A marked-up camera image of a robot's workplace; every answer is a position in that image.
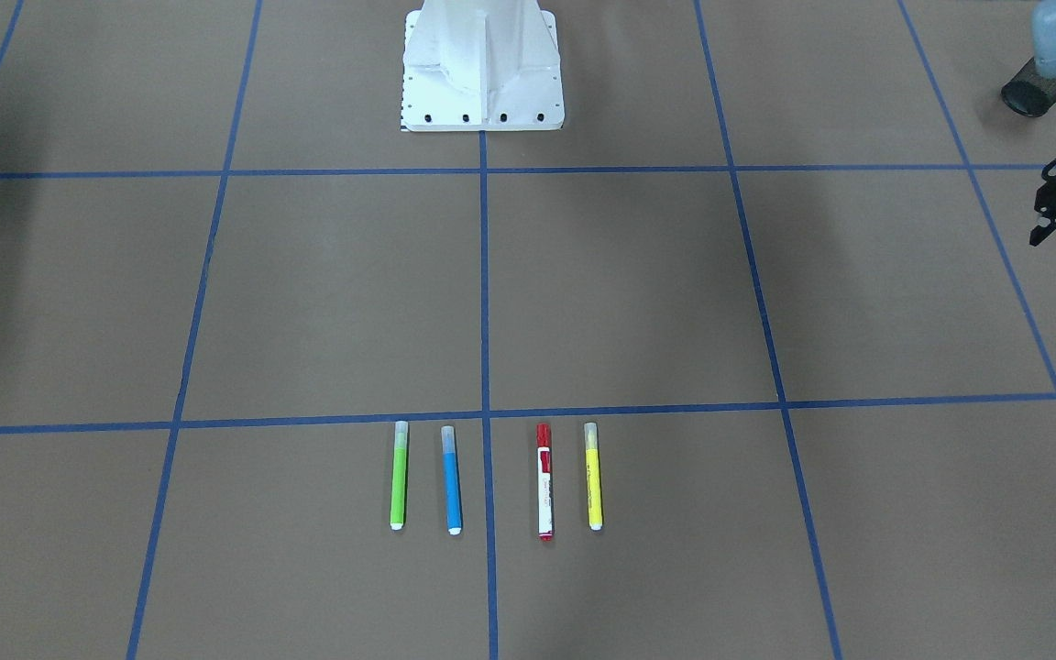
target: blue grid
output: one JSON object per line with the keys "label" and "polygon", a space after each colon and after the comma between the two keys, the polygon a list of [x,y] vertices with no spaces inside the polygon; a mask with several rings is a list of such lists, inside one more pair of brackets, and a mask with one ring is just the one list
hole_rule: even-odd
{"label": "blue grid", "polygon": [[[806,535],[808,535],[809,550],[812,554],[814,571],[816,571],[817,589],[821,593],[823,608],[825,612],[826,625],[829,628],[830,646],[832,647],[835,660],[842,660],[843,650],[840,643],[837,623],[833,614],[832,602],[830,602],[829,586],[825,577],[825,564],[822,559],[821,544],[817,543],[816,529],[813,525],[812,509],[809,505],[809,490],[806,486],[804,468],[799,455],[796,451],[795,432],[793,432],[791,411],[806,409],[843,409],[843,408],[875,408],[875,407],[923,407],[923,406],[960,406],[960,404],[993,404],[993,402],[1014,402],[1014,401],[1056,401],[1056,369],[1053,366],[1051,356],[1045,347],[1042,336],[1040,336],[1038,323],[1036,323],[1030,303],[1025,300],[1024,291],[1021,287],[1013,264],[1011,264],[1008,252],[1001,241],[989,209],[988,202],[984,200],[983,192],[976,172],[981,170],[1039,170],[1040,164],[973,164],[968,158],[967,150],[964,149],[959,130],[951,118],[947,102],[943,99],[943,93],[935,78],[930,62],[923,50],[921,37],[910,13],[907,10],[905,0],[897,0],[902,18],[906,22],[907,30],[912,37],[914,50],[921,58],[923,70],[929,80],[931,91],[939,101],[943,112],[944,120],[948,125],[949,133],[959,150],[961,162],[959,164],[770,164],[770,166],[740,166],[733,158],[733,150],[729,137],[728,121],[724,113],[724,103],[716,79],[715,64],[712,61],[712,49],[706,33],[706,26],[701,10],[700,0],[692,0],[695,5],[696,20],[698,22],[699,38],[703,46],[704,62],[710,84],[712,84],[712,97],[715,100],[716,115],[719,124],[719,133],[722,142],[722,150],[725,155],[725,164],[718,166],[636,166],[636,167],[524,167],[524,168],[494,168],[487,164],[487,136],[478,134],[478,159],[477,168],[373,168],[373,169],[234,169],[231,167],[235,139],[239,136],[240,114],[242,114],[243,100],[247,92],[247,80],[250,76],[251,64],[254,55],[254,42],[259,33],[261,10],[263,0],[256,0],[254,13],[251,21],[250,34],[247,37],[247,50],[244,55],[243,72],[240,76],[240,87],[235,96],[234,110],[231,117],[229,137],[226,144],[226,157],[224,157],[222,169],[194,169],[194,170],[118,170],[118,171],[34,171],[34,172],[0,172],[0,180],[33,180],[33,178],[161,178],[161,177],[213,177],[219,180],[219,191],[214,200],[213,214],[210,223],[210,232],[206,242],[205,256],[203,256],[202,272],[197,280],[197,295],[194,298],[193,315],[190,324],[190,334],[185,350],[184,362],[182,363],[182,379],[173,408],[172,418],[168,420],[152,421],[124,421],[124,422],[88,422],[88,423],[38,423],[38,426],[3,426],[0,427],[1,434],[70,434],[70,432],[116,432],[116,431],[168,431],[169,438],[165,448],[163,474],[157,490],[157,501],[154,509],[154,516],[149,534],[149,542],[146,552],[146,560],[143,565],[142,584],[139,584],[137,602],[135,603],[133,627],[130,630],[129,660],[135,660],[139,639],[142,639],[142,625],[144,618],[144,607],[149,593],[149,585],[152,580],[152,568],[157,551],[157,541],[163,521],[165,497],[167,496],[170,476],[172,472],[173,455],[175,454],[177,438],[182,429],[233,429],[252,427],[298,427],[315,426],[323,423],[359,423],[359,422],[384,422],[398,419],[408,420],[449,420],[449,419],[480,419],[483,422],[483,475],[485,476],[485,504],[486,504],[486,531],[487,531],[487,576],[488,576],[488,643],[490,643],[490,657],[498,657],[498,612],[496,605],[497,581],[496,581],[496,555],[495,555],[495,498],[494,498],[494,475],[491,468],[491,419],[497,418],[540,418],[540,417],[571,417],[571,416],[615,416],[616,414],[658,414],[658,413],[738,413],[739,411],[779,411],[787,439],[789,458],[792,460],[793,473],[795,473],[797,496],[800,498],[802,513],[805,523]],[[3,35],[3,42],[0,45],[0,67],[3,63],[5,53],[11,45],[11,39],[16,30],[18,17],[24,7],[24,0],[17,0],[11,14],[11,20]],[[884,397],[884,398],[854,398],[854,399],[818,399],[818,400],[791,400],[785,394],[785,385],[781,379],[779,360],[776,358],[774,333],[772,333],[771,322],[768,320],[768,309],[763,300],[760,287],[760,276],[755,258],[754,244],[752,244],[749,226],[747,226],[747,214],[744,201],[739,184],[739,172],[742,171],[868,171],[868,170],[951,170],[963,171],[968,175],[973,189],[976,192],[976,200],[980,204],[984,220],[988,223],[989,232],[997,244],[1005,271],[1008,272],[1011,284],[1013,284],[1015,296],[1024,313],[1034,341],[1038,344],[1040,357],[1042,357],[1045,371],[1053,384],[1051,393],[998,393],[998,394],[968,394],[968,396],[935,396],[935,397]],[[733,187],[734,200],[740,223],[742,238],[744,238],[744,248],[747,262],[749,262],[750,275],[752,277],[752,288],[754,288],[755,301],[757,301],[760,314],[761,327],[768,350],[768,362],[772,377],[774,377],[776,400],[770,401],[741,401],[741,402],[717,402],[717,404],[685,404],[685,406],[626,406],[626,407],[590,407],[590,408],[540,408],[540,409],[493,409],[490,404],[490,299],[488,298],[488,177],[490,175],[504,174],[624,174],[624,172],[725,172],[729,175],[731,187]],[[189,388],[190,371],[193,363],[193,351],[196,345],[199,329],[202,321],[203,305],[205,305],[206,284],[208,284],[210,259],[213,256],[214,239],[218,237],[219,223],[222,220],[223,202],[226,199],[226,186],[231,176],[357,176],[357,175],[458,175],[472,174],[480,178],[480,234],[482,234],[482,386],[483,406],[480,410],[461,411],[435,411],[435,413],[381,413],[381,414],[328,414],[328,416],[304,416],[304,417],[265,417],[265,418],[229,418],[229,419],[184,419],[185,396]]]}

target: marker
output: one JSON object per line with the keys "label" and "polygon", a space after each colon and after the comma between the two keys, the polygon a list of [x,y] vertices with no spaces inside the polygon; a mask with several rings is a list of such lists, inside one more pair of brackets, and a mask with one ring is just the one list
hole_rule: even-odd
{"label": "marker", "polygon": [[552,430],[536,426],[536,530],[540,540],[552,540]]}
{"label": "marker", "polygon": [[390,529],[407,523],[407,444],[410,423],[398,421],[393,430],[393,491],[390,492]]}
{"label": "marker", "polygon": [[448,531],[463,533],[463,505],[458,502],[458,459],[454,451],[454,427],[442,428],[442,475],[448,486]]}
{"label": "marker", "polygon": [[602,529],[601,459],[598,456],[598,423],[586,423],[586,497],[589,501],[589,529]]}

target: green marker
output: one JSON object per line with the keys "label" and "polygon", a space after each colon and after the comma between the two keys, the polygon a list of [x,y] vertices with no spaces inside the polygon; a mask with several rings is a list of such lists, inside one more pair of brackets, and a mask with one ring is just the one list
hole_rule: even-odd
{"label": "green marker", "polygon": [[393,430],[393,492],[390,493],[390,529],[407,523],[407,444],[410,423],[398,421]]}

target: white mounting plate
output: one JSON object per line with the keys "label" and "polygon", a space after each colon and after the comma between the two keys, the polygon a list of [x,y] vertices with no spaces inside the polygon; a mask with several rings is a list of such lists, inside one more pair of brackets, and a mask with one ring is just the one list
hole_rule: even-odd
{"label": "white mounting plate", "polygon": [[[414,33],[421,13],[420,10],[415,10],[407,16],[407,45],[410,45],[410,35]],[[557,17],[544,10],[541,16],[552,35],[553,46],[557,46]],[[452,84],[441,70],[428,71],[408,65],[403,68],[402,130],[414,133],[557,130],[565,125],[565,95],[562,93],[560,67],[552,70],[521,71],[515,79],[499,89],[493,89],[490,92],[490,103],[487,105],[483,103],[482,93],[466,91]]]}

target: black cylinder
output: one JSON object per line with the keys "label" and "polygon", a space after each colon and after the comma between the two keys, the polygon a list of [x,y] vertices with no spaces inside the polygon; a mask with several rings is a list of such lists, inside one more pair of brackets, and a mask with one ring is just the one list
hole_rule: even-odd
{"label": "black cylinder", "polygon": [[1042,78],[1038,75],[1038,64],[1030,59],[1001,88],[1001,100],[1015,113],[1040,117],[1056,103],[1056,78]]}

